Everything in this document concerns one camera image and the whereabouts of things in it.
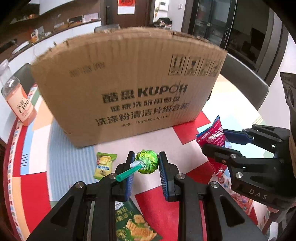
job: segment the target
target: plastic bottle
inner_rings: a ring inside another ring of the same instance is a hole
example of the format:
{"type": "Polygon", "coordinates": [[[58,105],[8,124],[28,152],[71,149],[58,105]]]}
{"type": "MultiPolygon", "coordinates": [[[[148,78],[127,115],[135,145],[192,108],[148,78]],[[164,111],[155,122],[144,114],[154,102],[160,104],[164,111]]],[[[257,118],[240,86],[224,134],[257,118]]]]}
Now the plastic bottle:
{"type": "Polygon", "coordinates": [[[8,60],[0,64],[1,94],[9,104],[12,111],[24,126],[28,126],[36,117],[37,112],[28,99],[20,80],[13,76],[9,68],[8,60]]]}

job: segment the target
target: green lollipop wrapper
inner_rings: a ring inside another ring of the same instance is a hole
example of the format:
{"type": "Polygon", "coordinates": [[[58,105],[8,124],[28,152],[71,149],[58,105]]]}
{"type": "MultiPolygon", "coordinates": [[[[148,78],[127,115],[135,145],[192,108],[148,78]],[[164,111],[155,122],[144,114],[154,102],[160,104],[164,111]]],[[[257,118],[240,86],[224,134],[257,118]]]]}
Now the green lollipop wrapper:
{"type": "Polygon", "coordinates": [[[158,156],[152,150],[142,150],[136,155],[136,160],[142,161],[145,163],[145,168],[138,170],[142,174],[153,173],[158,168],[158,156]]]}

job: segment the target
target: brown wooden door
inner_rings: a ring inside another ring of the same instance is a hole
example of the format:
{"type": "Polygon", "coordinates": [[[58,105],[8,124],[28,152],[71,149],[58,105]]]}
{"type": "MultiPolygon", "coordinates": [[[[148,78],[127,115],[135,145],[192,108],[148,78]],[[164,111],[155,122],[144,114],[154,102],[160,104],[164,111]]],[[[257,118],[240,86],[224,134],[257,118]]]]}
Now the brown wooden door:
{"type": "Polygon", "coordinates": [[[117,14],[118,0],[106,1],[106,24],[119,24],[121,28],[148,26],[151,0],[134,0],[135,14],[117,14]]]}

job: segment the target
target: green snack package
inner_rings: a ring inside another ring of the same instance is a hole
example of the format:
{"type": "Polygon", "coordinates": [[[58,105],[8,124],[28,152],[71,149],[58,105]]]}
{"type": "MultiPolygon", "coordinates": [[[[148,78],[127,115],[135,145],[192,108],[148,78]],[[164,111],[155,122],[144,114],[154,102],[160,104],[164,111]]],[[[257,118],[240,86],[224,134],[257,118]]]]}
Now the green snack package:
{"type": "Polygon", "coordinates": [[[116,236],[119,241],[159,241],[157,234],[144,220],[133,201],[115,202],[116,236]]]}
{"type": "Polygon", "coordinates": [[[104,176],[112,173],[112,161],[117,157],[117,154],[108,154],[97,152],[96,154],[96,170],[94,178],[101,180],[104,176]]]}
{"type": "Polygon", "coordinates": [[[158,168],[158,156],[152,150],[142,150],[136,155],[136,160],[143,161],[146,165],[144,170],[138,171],[142,174],[153,173],[158,168]]]}

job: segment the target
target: poster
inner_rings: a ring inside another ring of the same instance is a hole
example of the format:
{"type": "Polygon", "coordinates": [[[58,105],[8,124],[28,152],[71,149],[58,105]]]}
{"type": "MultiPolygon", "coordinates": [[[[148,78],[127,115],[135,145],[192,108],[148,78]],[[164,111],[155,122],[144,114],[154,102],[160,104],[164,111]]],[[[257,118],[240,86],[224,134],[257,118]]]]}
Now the poster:
{"type": "Polygon", "coordinates": [[[135,14],[136,0],[118,0],[117,14],[135,14]]]}

